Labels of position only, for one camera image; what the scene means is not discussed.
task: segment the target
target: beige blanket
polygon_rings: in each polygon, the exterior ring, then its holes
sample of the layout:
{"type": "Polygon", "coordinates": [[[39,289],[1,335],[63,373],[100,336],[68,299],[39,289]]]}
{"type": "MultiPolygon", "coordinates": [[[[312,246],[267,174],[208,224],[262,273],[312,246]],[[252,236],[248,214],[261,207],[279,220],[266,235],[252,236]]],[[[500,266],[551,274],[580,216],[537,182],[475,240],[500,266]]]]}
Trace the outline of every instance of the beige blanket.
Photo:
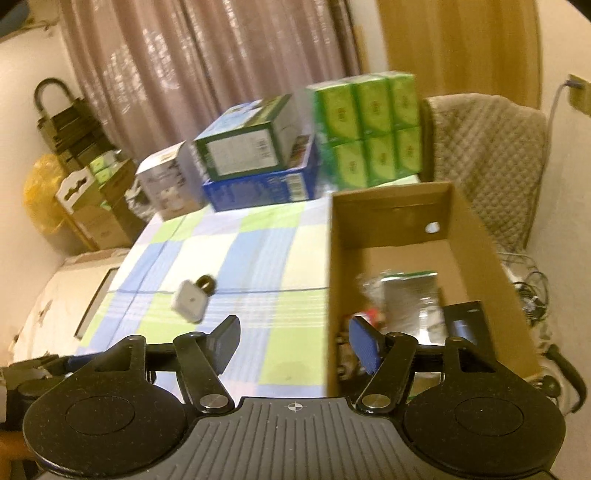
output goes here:
{"type": "Polygon", "coordinates": [[[426,102],[434,179],[451,180],[461,188],[500,248],[523,249],[543,173],[545,115],[480,93],[426,102]]]}

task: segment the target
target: wall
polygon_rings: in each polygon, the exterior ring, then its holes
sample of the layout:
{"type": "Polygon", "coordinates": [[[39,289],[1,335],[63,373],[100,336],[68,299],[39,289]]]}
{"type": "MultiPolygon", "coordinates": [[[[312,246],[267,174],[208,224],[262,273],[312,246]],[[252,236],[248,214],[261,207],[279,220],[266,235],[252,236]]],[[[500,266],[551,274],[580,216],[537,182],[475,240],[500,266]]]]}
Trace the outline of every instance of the wall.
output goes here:
{"type": "Polygon", "coordinates": [[[364,73],[388,70],[384,33],[375,0],[347,0],[364,73]]]}
{"type": "MultiPolygon", "coordinates": [[[[36,296],[62,263],[35,230],[22,206],[22,185],[35,160],[49,150],[37,132],[33,91],[59,77],[79,95],[59,27],[0,41],[0,365],[5,347],[20,330],[36,296]]],[[[67,101],[46,89],[50,113],[67,101]]]]}
{"type": "MultiPolygon", "coordinates": [[[[538,0],[543,52],[543,102],[548,113],[568,73],[591,80],[591,24],[566,0],[538,0]]],[[[548,275],[561,349],[591,387],[591,118],[575,111],[564,92],[554,121],[529,252],[548,275]]],[[[560,478],[591,469],[591,404],[567,417],[567,437],[555,466],[560,478]]]]}

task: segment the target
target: wooden door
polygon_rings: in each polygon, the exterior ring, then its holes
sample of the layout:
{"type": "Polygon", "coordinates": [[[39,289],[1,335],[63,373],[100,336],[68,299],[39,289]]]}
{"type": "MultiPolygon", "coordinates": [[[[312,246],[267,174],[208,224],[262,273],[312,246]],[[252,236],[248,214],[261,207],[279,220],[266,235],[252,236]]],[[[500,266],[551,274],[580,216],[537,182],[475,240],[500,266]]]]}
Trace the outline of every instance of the wooden door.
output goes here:
{"type": "Polygon", "coordinates": [[[479,92],[540,107],[535,0],[376,0],[389,68],[421,96],[479,92]]]}

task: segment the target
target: barcode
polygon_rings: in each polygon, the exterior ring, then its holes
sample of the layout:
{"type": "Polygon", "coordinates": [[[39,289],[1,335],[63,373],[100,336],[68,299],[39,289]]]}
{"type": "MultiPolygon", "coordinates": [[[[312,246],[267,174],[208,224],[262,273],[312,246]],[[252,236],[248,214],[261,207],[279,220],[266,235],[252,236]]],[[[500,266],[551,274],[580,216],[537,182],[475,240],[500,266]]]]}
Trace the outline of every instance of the barcode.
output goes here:
{"type": "Polygon", "coordinates": [[[301,202],[308,199],[304,186],[302,185],[301,173],[292,173],[285,177],[287,188],[290,190],[290,197],[292,202],[301,202]]]}
{"type": "Polygon", "coordinates": [[[257,140],[256,148],[261,154],[262,158],[271,158],[271,150],[269,150],[269,143],[267,142],[267,140],[257,140]]]}

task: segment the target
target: checkered blanket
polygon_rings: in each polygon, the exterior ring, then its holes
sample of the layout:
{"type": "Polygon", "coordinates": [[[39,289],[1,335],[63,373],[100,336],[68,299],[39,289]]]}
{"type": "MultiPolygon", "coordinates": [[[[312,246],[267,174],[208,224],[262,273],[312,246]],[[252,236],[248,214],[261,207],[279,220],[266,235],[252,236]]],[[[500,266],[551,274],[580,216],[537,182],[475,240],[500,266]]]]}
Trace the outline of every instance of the checkered blanket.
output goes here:
{"type": "MultiPolygon", "coordinates": [[[[137,333],[168,343],[240,318],[241,342],[220,376],[242,396],[325,395],[329,202],[215,213],[211,207],[162,223],[154,218],[129,252],[78,354],[99,352],[137,333]],[[204,320],[170,308],[181,281],[217,280],[204,320]]],[[[180,397],[174,373],[157,384],[180,397]]]]}

